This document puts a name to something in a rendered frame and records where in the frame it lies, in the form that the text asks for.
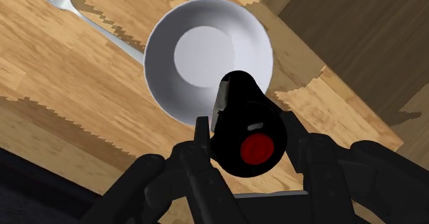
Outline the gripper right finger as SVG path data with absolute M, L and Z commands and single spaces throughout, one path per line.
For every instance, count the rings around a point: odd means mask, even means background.
M 291 111 L 280 117 L 314 223 L 363 224 L 353 211 L 357 202 L 385 224 L 429 224 L 429 170 L 371 140 L 341 147 L 328 135 L 308 132 Z

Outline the white bowl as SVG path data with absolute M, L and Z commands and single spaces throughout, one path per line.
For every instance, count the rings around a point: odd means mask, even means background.
M 248 72 L 266 92 L 274 57 L 267 32 L 249 10 L 227 0 L 190 0 L 158 21 L 143 65 L 159 107 L 192 126 L 212 114 L 219 83 L 231 71 Z

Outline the silver fork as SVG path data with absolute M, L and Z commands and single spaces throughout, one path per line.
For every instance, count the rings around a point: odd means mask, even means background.
M 66 10 L 74 13 L 76 16 L 90 24 L 93 28 L 99 31 L 99 33 L 103 34 L 106 38 L 108 38 L 113 44 L 117 45 L 122 51 L 126 52 L 130 57 L 132 57 L 139 64 L 143 64 L 144 62 L 144 54 L 123 40 L 119 39 L 117 36 L 105 30 L 103 27 L 99 26 L 91 19 L 87 18 L 85 15 L 80 13 L 73 5 L 72 0 L 45 0 L 50 3 L 54 7 L 60 10 Z

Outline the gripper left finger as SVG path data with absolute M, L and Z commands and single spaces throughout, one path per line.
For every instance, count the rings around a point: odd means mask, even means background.
M 175 199 L 185 197 L 195 224 L 249 224 L 220 172 L 210 163 L 207 117 L 198 117 L 193 140 L 170 157 L 138 157 L 79 224 L 159 224 Z

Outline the black cylinder with red button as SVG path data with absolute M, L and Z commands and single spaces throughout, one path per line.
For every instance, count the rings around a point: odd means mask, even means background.
M 229 174 L 256 177 L 283 157 L 287 131 L 276 106 L 245 71 L 231 71 L 219 86 L 222 103 L 214 135 L 212 158 Z

